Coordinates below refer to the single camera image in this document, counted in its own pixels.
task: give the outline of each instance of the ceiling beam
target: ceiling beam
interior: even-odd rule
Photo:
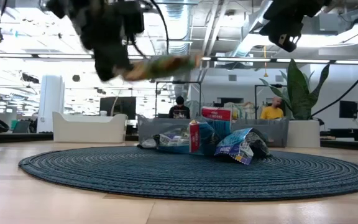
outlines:
[[[203,55],[205,54],[206,46],[208,45],[209,35],[211,35],[212,26],[214,25],[216,11],[218,10],[218,4],[219,4],[219,0],[213,1],[209,22],[205,31],[205,37],[204,37],[203,48],[202,48]]]
[[[208,51],[207,51],[206,55],[211,55],[211,53],[212,53],[212,49],[214,47],[216,37],[218,36],[219,29],[221,28],[223,17],[226,13],[227,5],[229,4],[229,2],[230,2],[230,0],[223,1],[222,7],[221,7],[221,12],[219,14],[218,21],[216,22],[214,32],[212,33],[211,42],[209,43],[209,47],[208,47]]]

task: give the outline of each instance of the ceiling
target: ceiling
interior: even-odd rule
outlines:
[[[229,0],[159,0],[163,15],[168,25],[171,54],[188,54],[204,52],[205,55],[236,55],[238,51],[245,51],[248,57],[279,57],[279,58],[343,58],[358,59],[358,45],[347,47],[326,47],[324,42],[331,40],[336,34],[314,34],[311,27],[317,19],[305,19],[305,27],[308,31],[298,43],[298,48],[289,54],[273,45],[266,37],[258,33],[244,32],[252,18],[260,14],[259,9],[268,1],[229,1]],[[38,0],[8,0],[6,13],[2,16],[2,33],[4,40],[0,43],[0,53],[8,54],[88,54],[71,25],[71,21],[65,17],[58,19],[51,12],[42,12]],[[335,29],[344,31],[349,27],[349,20],[357,15],[358,0],[334,0],[334,6],[329,14],[321,14],[318,17],[320,29],[325,19],[336,24]],[[144,17],[145,32],[137,37],[137,45],[146,55],[159,55],[166,52],[165,31],[162,20],[156,13],[146,13]],[[128,48],[129,55],[138,55],[132,46]],[[254,68],[260,68],[261,63],[255,63]],[[0,58],[0,94],[7,96],[13,86],[19,86],[17,91],[22,91],[39,100],[39,85],[30,84],[21,80],[26,73],[37,77],[40,81],[42,75],[63,75],[66,91],[67,111],[92,112],[98,111],[98,102],[95,100],[102,95],[98,94],[95,87],[106,90],[103,96],[138,96],[139,107],[144,106],[154,113],[155,84],[146,82],[126,83],[121,79],[115,79],[108,83],[101,83],[94,71],[93,62],[48,62],[22,59]],[[81,81],[74,82],[73,75],[80,75]],[[161,108],[168,108],[171,99],[174,98],[174,87],[167,85],[158,96]]]

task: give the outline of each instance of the pillar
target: pillar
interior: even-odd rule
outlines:
[[[64,112],[65,84],[61,75],[44,75],[41,82],[37,133],[53,132],[52,112]]]

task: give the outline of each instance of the round rug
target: round rug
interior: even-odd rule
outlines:
[[[272,154],[245,166],[227,157],[94,147],[32,156],[19,166],[57,184],[151,198],[252,201],[358,192],[357,164],[292,152]]]

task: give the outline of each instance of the potted plant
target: potted plant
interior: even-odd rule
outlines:
[[[311,109],[317,103],[320,89],[328,77],[329,64],[321,71],[319,82],[313,91],[310,90],[312,74],[307,77],[291,59],[288,74],[282,72],[283,78],[287,81],[287,88],[282,92],[260,79],[274,94],[283,99],[292,112],[293,119],[288,127],[287,147],[320,147],[319,122],[312,119]]]

